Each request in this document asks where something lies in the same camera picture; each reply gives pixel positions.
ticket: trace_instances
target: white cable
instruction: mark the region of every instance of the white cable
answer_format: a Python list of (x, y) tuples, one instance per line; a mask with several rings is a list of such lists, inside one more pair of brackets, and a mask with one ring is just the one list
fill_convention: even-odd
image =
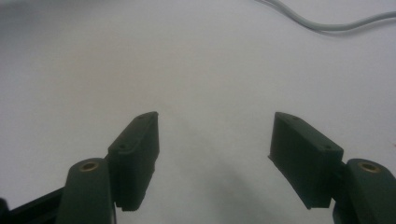
[(294, 12), (291, 8), (289, 8), (279, 0), (256, 0), (256, 1), (270, 3), (275, 7), (277, 7), (278, 9), (280, 9), (285, 15), (297, 21), (301, 25), (309, 29), (319, 30), (319, 31), (347, 31), (375, 21), (382, 21), (385, 19), (396, 18), (396, 11), (391, 11), (391, 12), (377, 14), (372, 17), (368, 17), (359, 21), (354, 21), (346, 24), (322, 24), (307, 20), (306, 18), (300, 16), (299, 14)]

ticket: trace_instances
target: screw hole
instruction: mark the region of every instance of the screw hole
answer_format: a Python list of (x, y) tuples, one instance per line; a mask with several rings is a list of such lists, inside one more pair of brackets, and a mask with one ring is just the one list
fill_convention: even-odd
[(379, 173), (381, 171), (376, 165), (369, 162), (359, 162), (359, 166), (361, 169), (371, 173)]
[(89, 171), (92, 171), (92, 170), (98, 168), (98, 166), (99, 166), (99, 163), (97, 163), (96, 161), (88, 161), (85, 164), (83, 164), (79, 168), (79, 170), (81, 172), (89, 172)]

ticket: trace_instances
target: small screw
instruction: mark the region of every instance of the small screw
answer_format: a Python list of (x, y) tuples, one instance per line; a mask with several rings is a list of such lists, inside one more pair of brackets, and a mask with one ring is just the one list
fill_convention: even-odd
[(86, 163), (84, 163), (83, 165), (81, 165), (79, 167), (79, 170), (81, 172), (89, 172), (92, 170), (95, 170), (96, 168), (99, 167), (99, 163), (96, 161), (87, 161)]
[(376, 165), (374, 165), (370, 162), (361, 161), (358, 163), (358, 165), (361, 169), (363, 169), (364, 171), (370, 172), (370, 173), (377, 174), (377, 173), (381, 172), (381, 169), (379, 169), (379, 167), (377, 167)]

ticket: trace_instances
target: white table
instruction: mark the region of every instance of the white table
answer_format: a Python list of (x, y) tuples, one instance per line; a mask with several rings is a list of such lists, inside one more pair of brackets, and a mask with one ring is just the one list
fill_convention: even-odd
[[(284, 0), (343, 23), (394, 0)], [(132, 118), (160, 113), (145, 201), (122, 223), (332, 223), (267, 159), (276, 111), (396, 174), (396, 22), (305, 29), (254, 0), (3, 1), (0, 196), (11, 208), (104, 157)]]

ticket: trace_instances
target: gray cable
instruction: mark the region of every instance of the gray cable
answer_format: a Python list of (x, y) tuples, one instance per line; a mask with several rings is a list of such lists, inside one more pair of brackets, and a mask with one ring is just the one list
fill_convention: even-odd
[(279, 10), (281, 10), (285, 15), (297, 21), (301, 25), (309, 29), (318, 30), (318, 31), (347, 31), (375, 21), (382, 21), (385, 19), (396, 18), (396, 11), (391, 11), (391, 12), (377, 14), (372, 17), (368, 17), (359, 21), (354, 21), (346, 24), (322, 24), (307, 20), (306, 18), (300, 16), (299, 14), (294, 12), (291, 8), (289, 8), (279, 0), (257, 0), (257, 1), (270, 3), (275, 7), (277, 7)]

